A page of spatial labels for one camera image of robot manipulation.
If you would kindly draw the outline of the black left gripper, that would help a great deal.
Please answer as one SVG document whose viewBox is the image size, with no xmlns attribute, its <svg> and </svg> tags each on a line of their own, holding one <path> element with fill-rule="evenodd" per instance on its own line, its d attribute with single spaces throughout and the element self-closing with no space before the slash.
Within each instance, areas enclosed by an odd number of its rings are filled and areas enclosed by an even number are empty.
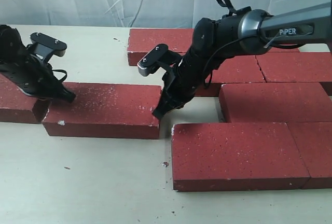
<svg viewBox="0 0 332 224">
<path fill-rule="evenodd" d="M 76 94 L 62 85 L 49 63 L 28 50 L 1 51 L 1 74 L 26 95 L 72 103 Z"/>
</svg>

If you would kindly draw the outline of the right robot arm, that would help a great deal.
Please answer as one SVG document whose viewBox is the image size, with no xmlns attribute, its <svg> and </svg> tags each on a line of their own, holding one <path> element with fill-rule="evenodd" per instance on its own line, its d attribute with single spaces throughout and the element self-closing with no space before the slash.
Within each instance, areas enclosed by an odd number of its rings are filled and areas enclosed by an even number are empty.
<svg viewBox="0 0 332 224">
<path fill-rule="evenodd" d="M 192 100 L 197 87 L 210 84 L 213 70 L 241 55 L 261 55 L 271 47 L 292 48 L 305 44 L 331 45 L 331 3 L 273 16 L 250 6 L 236 10 L 229 0 L 217 0 L 229 12 L 219 20 L 202 18 L 196 25 L 185 55 L 160 64 L 164 88 L 153 111 L 157 119 Z"/>
</svg>

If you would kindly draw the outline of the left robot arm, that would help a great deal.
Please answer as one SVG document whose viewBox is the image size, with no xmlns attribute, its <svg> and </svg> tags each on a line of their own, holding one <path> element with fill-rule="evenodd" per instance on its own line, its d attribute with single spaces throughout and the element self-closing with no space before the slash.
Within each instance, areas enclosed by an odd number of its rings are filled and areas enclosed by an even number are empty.
<svg viewBox="0 0 332 224">
<path fill-rule="evenodd" d="M 1 25 L 1 74 L 29 97 L 73 102 L 76 94 L 63 85 L 67 71 L 49 63 L 54 55 L 64 56 L 67 44 L 41 32 L 30 40 L 24 45 L 16 28 Z"/>
</svg>

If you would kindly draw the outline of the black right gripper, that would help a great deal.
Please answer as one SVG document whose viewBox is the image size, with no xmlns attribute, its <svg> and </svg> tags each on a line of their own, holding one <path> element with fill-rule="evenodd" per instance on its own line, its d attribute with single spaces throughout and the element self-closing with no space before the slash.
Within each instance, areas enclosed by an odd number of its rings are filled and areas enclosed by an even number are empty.
<svg viewBox="0 0 332 224">
<path fill-rule="evenodd" d="M 213 70 L 220 66 L 216 52 L 216 48 L 202 52 L 189 48 L 181 60 L 174 64 L 174 77 L 166 76 L 162 95 L 152 112 L 154 117 L 162 119 L 173 109 L 182 108 L 192 100 L 198 87 L 210 86 Z"/>
</svg>

